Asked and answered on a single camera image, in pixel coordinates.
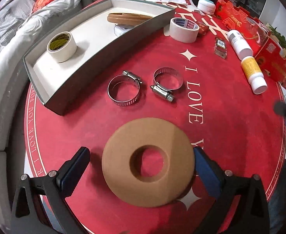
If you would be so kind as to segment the white bottle yellow label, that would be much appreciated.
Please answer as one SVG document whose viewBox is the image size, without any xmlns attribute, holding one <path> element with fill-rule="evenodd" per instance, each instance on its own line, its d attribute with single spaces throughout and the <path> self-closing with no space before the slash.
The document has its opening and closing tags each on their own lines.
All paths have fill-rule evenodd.
<svg viewBox="0 0 286 234">
<path fill-rule="evenodd" d="M 268 88 L 264 75 L 252 56 L 247 56 L 241 61 L 241 68 L 255 95 L 262 94 Z"/>
</svg>

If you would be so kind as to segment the white pill bottle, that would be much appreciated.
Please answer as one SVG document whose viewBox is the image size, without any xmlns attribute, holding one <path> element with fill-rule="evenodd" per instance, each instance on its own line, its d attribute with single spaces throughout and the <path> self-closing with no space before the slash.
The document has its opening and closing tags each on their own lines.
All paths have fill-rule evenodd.
<svg viewBox="0 0 286 234">
<path fill-rule="evenodd" d="M 248 56 L 253 56 L 252 48 L 239 31 L 230 30 L 228 32 L 228 40 L 240 60 Z"/>
</svg>

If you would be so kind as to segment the narrow red lighter box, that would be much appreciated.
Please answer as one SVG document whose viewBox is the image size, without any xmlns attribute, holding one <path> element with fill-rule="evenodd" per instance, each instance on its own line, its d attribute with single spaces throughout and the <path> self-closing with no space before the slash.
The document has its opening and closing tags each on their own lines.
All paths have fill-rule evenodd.
<svg viewBox="0 0 286 234">
<path fill-rule="evenodd" d="M 227 57 L 227 49 L 225 41 L 220 37 L 215 37 L 214 53 L 222 57 L 223 59 Z"/>
</svg>

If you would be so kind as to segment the steel hose clamp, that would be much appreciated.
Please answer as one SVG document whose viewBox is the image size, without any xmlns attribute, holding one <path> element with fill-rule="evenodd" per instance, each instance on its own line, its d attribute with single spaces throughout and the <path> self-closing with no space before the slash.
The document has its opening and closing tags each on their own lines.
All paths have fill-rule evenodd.
<svg viewBox="0 0 286 234">
<path fill-rule="evenodd" d="M 172 103 L 175 100 L 173 92 L 180 90 L 183 82 L 182 75 L 176 69 L 166 66 L 155 70 L 150 88 L 155 95 Z"/>
<path fill-rule="evenodd" d="M 140 97 L 142 79 L 132 72 L 124 70 L 108 84 L 109 98 L 118 106 L 126 107 L 134 104 Z"/>
</svg>

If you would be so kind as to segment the red cigarette box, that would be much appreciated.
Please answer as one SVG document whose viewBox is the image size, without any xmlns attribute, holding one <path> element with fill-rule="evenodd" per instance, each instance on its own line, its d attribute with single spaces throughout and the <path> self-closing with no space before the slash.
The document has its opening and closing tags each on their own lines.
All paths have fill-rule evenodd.
<svg viewBox="0 0 286 234">
<path fill-rule="evenodd" d="M 200 21 L 197 21 L 196 24 L 199 26 L 199 35 L 204 36 L 208 32 L 209 27 Z"/>
</svg>

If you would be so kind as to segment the white tape roll blue print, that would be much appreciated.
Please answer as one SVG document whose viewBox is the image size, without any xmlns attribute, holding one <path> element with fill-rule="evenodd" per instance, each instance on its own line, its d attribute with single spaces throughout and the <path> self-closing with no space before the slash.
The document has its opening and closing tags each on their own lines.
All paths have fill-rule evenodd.
<svg viewBox="0 0 286 234">
<path fill-rule="evenodd" d="M 182 43 L 193 43 L 199 33 L 199 26 L 184 18 L 172 18 L 169 25 L 169 35 Z"/>
</svg>

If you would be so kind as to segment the yellow-core tape roll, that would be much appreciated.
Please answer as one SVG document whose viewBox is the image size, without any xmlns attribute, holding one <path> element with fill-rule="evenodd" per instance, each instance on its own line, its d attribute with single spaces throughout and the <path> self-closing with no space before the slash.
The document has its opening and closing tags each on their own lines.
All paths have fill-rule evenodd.
<svg viewBox="0 0 286 234">
<path fill-rule="evenodd" d="M 58 63 L 70 59 L 78 46 L 70 32 L 61 32 L 54 36 L 47 45 L 47 52 Z"/>
</svg>

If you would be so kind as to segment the white power plug adapter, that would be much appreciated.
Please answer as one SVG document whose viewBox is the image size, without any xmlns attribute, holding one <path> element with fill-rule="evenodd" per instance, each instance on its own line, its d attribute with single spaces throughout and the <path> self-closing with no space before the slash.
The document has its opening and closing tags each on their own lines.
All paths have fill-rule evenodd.
<svg viewBox="0 0 286 234">
<path fill-rule="evenodd" d="M 127 33 L 128 31 L 132 30 L 134 28 L 134 26 L 131 25 L 124 25 L 124 24 L 116 24 L 114 26 L 114 34 L 117 37 L 120 37 L 121 35 Z"/>
</svg>

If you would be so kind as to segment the red cardboard box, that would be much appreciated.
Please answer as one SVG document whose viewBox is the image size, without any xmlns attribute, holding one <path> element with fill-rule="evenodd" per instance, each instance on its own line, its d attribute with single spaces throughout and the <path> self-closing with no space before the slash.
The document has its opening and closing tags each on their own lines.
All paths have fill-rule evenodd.
<svg viewBox="0 0 286 234">
<path fill-rule="evenodd" d="M 237 30 L 253 50 L 260 69 L 286 89 L 286 54 L 277 38 L 258 19 L 230 0 L 217 0 L 215 15 L 228 30 Z"/>
</svg>

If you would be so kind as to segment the grey rectangular tray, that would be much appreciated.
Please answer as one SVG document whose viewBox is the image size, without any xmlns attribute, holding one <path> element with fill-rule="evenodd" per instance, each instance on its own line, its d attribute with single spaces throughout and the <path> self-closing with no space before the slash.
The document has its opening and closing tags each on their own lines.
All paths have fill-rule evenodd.
<svg viewBox="0 0 286 234">
<path fill-rule="evenodd" d="M 144 23 L 117 37 L 110 13 L 150 16 Z M 145 37 L 169 24 L 174 8 L 142 0 L 103 0 L 81 10 L 49 31 L 23 57 L 28 77 L 41 103 L 63 115 L 79 92 Z M 61 32 L 70 32 L 78 46 L 65 62 L 56 62 L 47 52 L 49 41 Z"/>
</svg>

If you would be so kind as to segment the white cream jar teal lid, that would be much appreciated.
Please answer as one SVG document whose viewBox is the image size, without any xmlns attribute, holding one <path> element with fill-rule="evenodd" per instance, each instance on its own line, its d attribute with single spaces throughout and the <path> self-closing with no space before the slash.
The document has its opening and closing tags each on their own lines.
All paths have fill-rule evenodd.
<svg viewBox="0 0 286 234">
<path fill-rule="evenodd" d="M 197 8 L 205 14 L 213 15 L 216 9 L 216 5 L 210 0 L 199 0 Z"/>
</svg>

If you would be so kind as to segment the grey covered sofa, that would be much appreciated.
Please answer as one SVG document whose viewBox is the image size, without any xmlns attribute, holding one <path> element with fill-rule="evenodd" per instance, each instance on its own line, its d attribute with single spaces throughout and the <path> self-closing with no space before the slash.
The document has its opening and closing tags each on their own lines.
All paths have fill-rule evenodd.
<svg viewBox="0 0 286 234">
<path fill-rule="evenodd" d="M 0 49 L 0 229 L 11 229 L 11 205 L 7 188 L 7 154 L 10 129 L 16 107 L 28 81 L 22 58 L 48 31 L 69 18 L 92 0 L 54 0 L 32 13 L 31 0 L 15 0 L 0 12 L 0 25 L 20 12 L 22 23 L 13 28 L 9 41 Z"/>
</svg>

